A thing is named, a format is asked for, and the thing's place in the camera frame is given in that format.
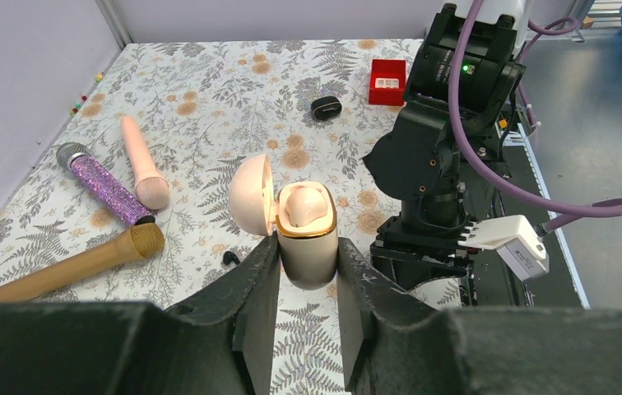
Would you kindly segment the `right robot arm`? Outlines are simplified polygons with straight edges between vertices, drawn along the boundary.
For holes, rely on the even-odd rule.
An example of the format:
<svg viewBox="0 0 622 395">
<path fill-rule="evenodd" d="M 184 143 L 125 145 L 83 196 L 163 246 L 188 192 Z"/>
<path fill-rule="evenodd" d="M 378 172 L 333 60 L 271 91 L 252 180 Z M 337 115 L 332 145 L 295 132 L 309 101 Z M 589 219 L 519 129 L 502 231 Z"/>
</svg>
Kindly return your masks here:
<svg viewBox="0 0 622 395">
<path fill-rule="evenodd" d="M 494 125 L 524 68 L 513 57 L 526 34 L 527 1 L 486 1 L 472 28 L 464 59 L 454 63 L 467 1 L 446 1 L 412 63 L 404 107 L 392 130 L 364 165 L 377 187 L 402 204 L 371 244 L 372 265 L 401 288 L 464 277 L 472 251 L 462 245 L 473 223 L 460 180 L 462 156 L 448 110 L 448 79 L 460 78 L 458 115 L 475 148 L 494 158 Z"/>
</svg>

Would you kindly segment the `beige charging case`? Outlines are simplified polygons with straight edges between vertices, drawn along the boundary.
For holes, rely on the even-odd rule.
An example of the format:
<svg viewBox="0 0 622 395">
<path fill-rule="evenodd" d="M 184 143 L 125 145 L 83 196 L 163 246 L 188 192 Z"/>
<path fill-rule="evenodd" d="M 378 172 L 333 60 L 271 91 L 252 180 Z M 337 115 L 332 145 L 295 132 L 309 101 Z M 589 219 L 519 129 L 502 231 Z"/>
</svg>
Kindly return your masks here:
<svg viewBox="0 0 622 395">
<path fill-rule="evenodd" d="M 286 199 L 295 187 L 319 189 L 327 214 L 304 227 L 294 227 L 285 212 Z M 337 210 L 330 190 L 319 182 L 303 181 L 284 186 L 274 194 L 272 164 L 266 154 L 244 160 L 230 182 L 228 203 L 233 222 L 251 235 L 277 232 L 281 263 L 289 281 L 303 290 L 328 284 L 337 271 Z"/>
</svg>

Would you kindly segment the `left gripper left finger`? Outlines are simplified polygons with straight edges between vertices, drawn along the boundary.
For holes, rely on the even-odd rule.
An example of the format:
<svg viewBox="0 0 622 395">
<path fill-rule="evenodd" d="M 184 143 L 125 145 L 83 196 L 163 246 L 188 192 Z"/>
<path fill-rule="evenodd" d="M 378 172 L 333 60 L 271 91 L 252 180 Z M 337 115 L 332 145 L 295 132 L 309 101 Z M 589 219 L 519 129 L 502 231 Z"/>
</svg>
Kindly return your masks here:
<svg viewBox="0 0 622 395">
<path fill-rule="evenodd" d="M 0 304 L 0 394 L 267 394 L 279 258 L 268 236 L 168 309 Z"/>
</svg>

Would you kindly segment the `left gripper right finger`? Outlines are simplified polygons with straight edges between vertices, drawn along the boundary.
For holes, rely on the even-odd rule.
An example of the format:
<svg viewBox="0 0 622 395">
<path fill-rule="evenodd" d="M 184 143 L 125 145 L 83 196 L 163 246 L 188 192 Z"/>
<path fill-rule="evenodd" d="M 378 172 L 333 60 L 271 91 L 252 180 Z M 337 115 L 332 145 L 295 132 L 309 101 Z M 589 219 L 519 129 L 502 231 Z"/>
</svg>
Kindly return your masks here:
<svg viewBox="0 0 622 395">
<path fill-rule="evenodd" d="M 622 312 L 437 310 L 338 245 L 346 391 L 354 394 L 622 394 Z"/>
</svg>

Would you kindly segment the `beige earbud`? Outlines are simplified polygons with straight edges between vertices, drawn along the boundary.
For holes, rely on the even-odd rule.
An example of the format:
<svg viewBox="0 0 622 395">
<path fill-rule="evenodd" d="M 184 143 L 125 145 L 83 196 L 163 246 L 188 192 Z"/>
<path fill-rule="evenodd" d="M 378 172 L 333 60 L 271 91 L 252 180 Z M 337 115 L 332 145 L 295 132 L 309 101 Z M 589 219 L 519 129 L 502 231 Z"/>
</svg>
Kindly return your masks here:
<svg viewBox="0 0 622 395">
<path fill-rule="evenodd" d="M 323 193 L 312 187 L 295 187 L 286 199 L 285 212 L 292 226 L 309 225 L 327 214 L 328 205 Z"/>
</svg>

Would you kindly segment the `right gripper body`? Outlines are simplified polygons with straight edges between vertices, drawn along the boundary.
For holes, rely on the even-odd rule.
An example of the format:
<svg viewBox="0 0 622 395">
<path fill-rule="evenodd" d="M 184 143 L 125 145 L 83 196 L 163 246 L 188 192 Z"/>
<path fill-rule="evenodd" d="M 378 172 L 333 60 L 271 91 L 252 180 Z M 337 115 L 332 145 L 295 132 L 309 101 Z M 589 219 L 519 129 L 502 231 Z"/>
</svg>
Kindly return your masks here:
<svg viewBox="0 0 622 395">
<path fill-rule="evenodd" d="M 461 278 L 470 274 L 474 261 L 455 239 L 413 231 L 392 216 L 379 228 L 370 245 L 370 263 L 404 290 L 426 282 Z"/>
</svg>

